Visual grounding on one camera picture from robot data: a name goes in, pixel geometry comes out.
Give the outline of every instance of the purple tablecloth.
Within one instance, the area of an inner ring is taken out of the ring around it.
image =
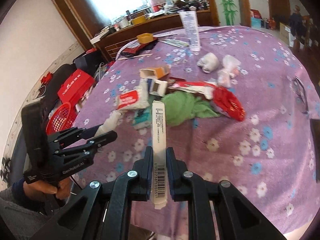
[[[185,34],[169,36],[186,40]],[[101,124],[115,109],[115,98],[139,83],[139,69],[163,63],[171,75],[188,81],[208,81],[196,65],[213,52],[220,62],[230,54],[241,63],[230,89],[242,103],[246,118],[185,121],[167,127],[167,146],[177,159],[207,180],[230,180],[282,232],[291,232],[314,218],[320,207],[309,118],[319,118],[320,100],[305,68],[288,47],[270,34],[246,27],[220,27],[200,32],[201,51],[178,49],[159,42],[152,56],[116,61],[90,95],[75,125]],[[308,95],[309,116],[291,86],[298,76]],[[132,168],[151,145],[150,129],[134,130],[133,113],[118,122],[118,139],[96,155],[95,163],[75,175],[84,186],[91,180],[111,181]],[[187,205],[169,200],[154,210],[151,202],[133,203],[134,225],[176,239],[187,239]]]

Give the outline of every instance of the metal bolt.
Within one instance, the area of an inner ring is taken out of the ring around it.
[[[223,187],[230,187],[230,185],[231,185],[230,182],[227,180],[221,181],[221,186],[223,186]]]
[[[92,181],[90,183],[90,188],[97,188],[99,187],[100,183],[98,181]]]
[[[191,171],[185,171],[183,173],[183,176],[185,176],[186,178],[191,178],[193,176],[193,173]]]
[[[138,175],[138,173],[136,171],[128,171],[127,175],[131,178],[135,177]]]

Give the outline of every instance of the person's hand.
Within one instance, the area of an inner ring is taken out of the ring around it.
[[[31,200],[44,201],[45,194],[55,194],[58,199],[66,199],[70,196],[72,181],[66,178],[59,182],[58,188],[52,186],[42,180],[38,180],[32,184],[23,183],[23,190],[26,196]]]

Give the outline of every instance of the barcode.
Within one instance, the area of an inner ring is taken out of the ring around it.
[[[165,197],[165,167],[155,166],[155,195],[156,198]]]

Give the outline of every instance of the green cloth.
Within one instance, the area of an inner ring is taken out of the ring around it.
[[[165,95],[161,101],[165,106],[167,125],[177,126],[195,117],[208,118],[220,116],[214,112],[208,101],[195,97],[192,93],[176,91]]]

